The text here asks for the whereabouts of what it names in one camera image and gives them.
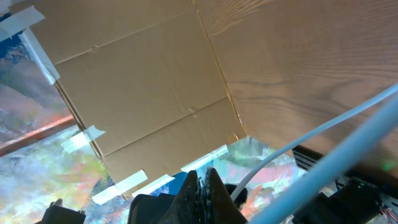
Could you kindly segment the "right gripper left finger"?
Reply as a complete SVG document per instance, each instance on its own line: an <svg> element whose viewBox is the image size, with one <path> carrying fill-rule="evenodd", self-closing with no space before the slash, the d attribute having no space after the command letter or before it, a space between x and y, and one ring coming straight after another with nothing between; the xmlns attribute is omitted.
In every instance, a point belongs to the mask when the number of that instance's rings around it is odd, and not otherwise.
<svg viewBox="0 0 398 224"><path fill-rule="evenodd" d="M159 224L199 224L198 194L197 172L191 170Z"/></svg>

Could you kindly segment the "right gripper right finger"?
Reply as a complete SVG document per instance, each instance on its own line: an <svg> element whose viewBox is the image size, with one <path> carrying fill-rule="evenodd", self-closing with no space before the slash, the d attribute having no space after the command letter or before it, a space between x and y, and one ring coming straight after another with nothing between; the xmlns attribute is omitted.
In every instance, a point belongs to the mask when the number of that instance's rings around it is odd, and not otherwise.
<svg viewBox="0 0 398 224"><path fill-rule="evenodd" d="M210 224L245 224L248 221L230 197L216 169L208 168L203 184L204 221Z"/></svg>

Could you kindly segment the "brown cardboard sheet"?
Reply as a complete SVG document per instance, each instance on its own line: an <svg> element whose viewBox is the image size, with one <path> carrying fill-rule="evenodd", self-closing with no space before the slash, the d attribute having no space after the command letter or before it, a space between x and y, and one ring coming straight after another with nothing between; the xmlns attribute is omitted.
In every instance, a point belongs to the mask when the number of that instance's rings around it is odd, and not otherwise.
<svg viewBox="0 0 398 224"><path fill-rule="evenodd" d="M114 185L93 197L148 194L243 138L193 1L23 1L43 19L23 38Z"/></svg>

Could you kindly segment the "colourful painted floor cloth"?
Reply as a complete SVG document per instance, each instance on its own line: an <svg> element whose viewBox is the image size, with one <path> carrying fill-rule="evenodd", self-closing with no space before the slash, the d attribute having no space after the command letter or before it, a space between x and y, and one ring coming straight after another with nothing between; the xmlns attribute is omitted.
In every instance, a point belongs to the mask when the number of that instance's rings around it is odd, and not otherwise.
<svg viewBox="0 0 398 224"><path fill-rule="evenodd" d="M281 148L397 83L396 1L193 1L228 96L247 136ZM26 58L1 63L1 105L33 85L43 109L73 115L53 76L23 36L43 19L33 7L1 21L1 49L22 42ZM80 207L114 185L94 147L63 144L1 159L3 223L33 223L46 203Z"/></svg>

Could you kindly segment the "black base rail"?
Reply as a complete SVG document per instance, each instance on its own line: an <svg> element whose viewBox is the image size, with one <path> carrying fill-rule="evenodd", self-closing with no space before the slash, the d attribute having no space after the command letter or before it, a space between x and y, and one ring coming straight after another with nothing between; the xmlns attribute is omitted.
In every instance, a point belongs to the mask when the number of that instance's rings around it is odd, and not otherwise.
<svg viewBox="0 0 398 224"><path fill-rule="evenodd" d="M319 193L294 213L293 223L367 223L376 216L397 223L397 187L349 170L333 181L336 192Z"/></svg>

